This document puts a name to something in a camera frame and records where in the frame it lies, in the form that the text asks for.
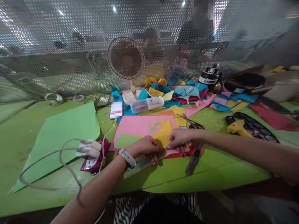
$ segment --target hand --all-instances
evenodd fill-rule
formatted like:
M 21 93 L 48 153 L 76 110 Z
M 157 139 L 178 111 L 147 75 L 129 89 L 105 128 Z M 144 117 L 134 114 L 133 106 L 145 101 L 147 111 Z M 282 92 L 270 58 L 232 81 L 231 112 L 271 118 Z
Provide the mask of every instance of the hand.
M 169 136 L 170 144 L 166 149 L 175 149 L 180 156 L 185 155 L 186 144 L 199 140 L 204 132 L 201 129 L 173 129 Z
M 157 143 L 150 135 L 143 137 L 142 139 L 129 145 L 126 150 L 135 159 L 138 156 L 146 155 L 152 163 L 156 162 L 159 157 L 159 153 L 165 149 L 157 146 Z

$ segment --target scissors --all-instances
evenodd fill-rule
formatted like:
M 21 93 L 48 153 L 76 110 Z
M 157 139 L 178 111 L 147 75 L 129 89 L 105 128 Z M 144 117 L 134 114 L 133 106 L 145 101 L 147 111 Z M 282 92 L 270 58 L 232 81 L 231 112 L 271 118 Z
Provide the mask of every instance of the scissors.
M 177 115 L 190 123 L 189 128 L 193 128 L 193 129 L 205 129 L 203 125 L 201 125 L 199 123 L 196 123 L 195 121 L 192 121 L 185 114 L 183 114 L 183 116 L 179 115 L 179 114 L 177 114 Z
M 177 115 L 190 123 L 189 128 L 205 129 L 203 125 L 201 125 L 199 123 L 196 123 L 195 121 L 192 121 L 185 114 L 183 114 L 183 116 L 181 116 L 179 114 L 177 114 Z M 198 164 L 199 159 L 201 158 L 201 156 L 203 154 L 203 150 L 204 150 L 203 147 L 204 147 L 204 144 L 202 142 L 197 143 L 197 145 L 195 147 L 195 150 L 194 150 L 194 153 L 193 153 L 193 155 L 190 159 L 190 162 L 188 163 L 187 169 L 185 170 L 185 173 L 186 173 L 187 176 L 193 175 L 195 167 Z

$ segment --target tape roll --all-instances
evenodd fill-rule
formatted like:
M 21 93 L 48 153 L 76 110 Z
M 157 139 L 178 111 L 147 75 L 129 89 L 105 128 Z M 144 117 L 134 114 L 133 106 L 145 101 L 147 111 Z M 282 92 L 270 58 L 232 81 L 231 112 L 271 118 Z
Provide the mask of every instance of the tape roll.
M 49 100 L 49 99 L 48 99 L 49 96 L 53 96 L 53 95 L 56 96 L 56 99 L 55 99 L 55 100 Z M 46 94 L 44 95 L 44 98 L 45 98 L 45 100 L 46 100 L 47 102 L 49 102 L 49 103 L 51 103 L 51 104 L 53 104 L 53 105 L 59 105 L 59 104 L 61 104 L 61 103 L 63 102 L 63 98 L 62 98 L 62 96 L 59 95 L 59 94 L 56 94 L 56 93 L 46 93 Z
M 83 101 L 83 100 L 85 100 L 85 96 L 83 96 L 83 95 L 78 95 L 78 96 L 74 96 L 73 97 L 73 101 L 75 101 L 75 102 L 81 102 L 81 101 Z

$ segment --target smartwatch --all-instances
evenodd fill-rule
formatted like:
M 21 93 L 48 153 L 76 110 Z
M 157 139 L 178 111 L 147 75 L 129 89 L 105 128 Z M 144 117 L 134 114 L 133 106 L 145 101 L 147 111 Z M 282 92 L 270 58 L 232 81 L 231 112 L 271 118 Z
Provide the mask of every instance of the smartwatch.
M 121 149 L 118 154 L 120 154 L 130 165 L 131 169 L 133 169 L 136 166 L 135 159 L 130 155 L 130 153 L 127 152 L 125 149 Z

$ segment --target fan grille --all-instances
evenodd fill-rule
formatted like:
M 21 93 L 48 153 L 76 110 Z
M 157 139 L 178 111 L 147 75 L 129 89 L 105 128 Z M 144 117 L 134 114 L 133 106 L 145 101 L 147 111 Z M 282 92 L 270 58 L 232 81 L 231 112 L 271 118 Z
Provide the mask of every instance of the fan grille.
M 111 69 L 121 78 L 137 78 L 144 69 L 144 54 L 133 39 L 117 37 L 107 49 L 107 59 Z

